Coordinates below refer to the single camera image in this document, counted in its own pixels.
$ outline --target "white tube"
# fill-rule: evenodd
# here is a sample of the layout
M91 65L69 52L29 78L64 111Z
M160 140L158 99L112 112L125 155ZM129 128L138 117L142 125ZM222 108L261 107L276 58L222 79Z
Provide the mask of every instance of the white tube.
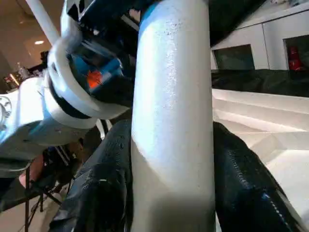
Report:
M214 231L207 2L163 0L140 25L132 232Z
M40 0L26 0L39 25L44 31L51 45L54 45L59 38L59 32L54 26L48 13L44 9Z

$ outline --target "white cabinet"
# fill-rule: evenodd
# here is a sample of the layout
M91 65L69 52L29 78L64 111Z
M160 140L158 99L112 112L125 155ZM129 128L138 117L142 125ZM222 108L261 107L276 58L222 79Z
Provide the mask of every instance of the white cabinet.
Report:
M294 60L300 60L301 67L309 70L309 2L290 7L267 0L211 48L211 69L288 70L288 53L295 50L299 58L293 55Z
M287 41L309 35L309 11L264 23L263 28L270 69L287 70Z
M262 24L234 31L211 48L212 69L268 69Z

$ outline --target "red fire extinguisher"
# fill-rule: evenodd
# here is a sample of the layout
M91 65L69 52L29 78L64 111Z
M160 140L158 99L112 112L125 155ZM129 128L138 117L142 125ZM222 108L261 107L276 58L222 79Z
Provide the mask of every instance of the red fire extinguisher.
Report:
M289 68L290 70L305 70L298 54L297 47L289 48Z

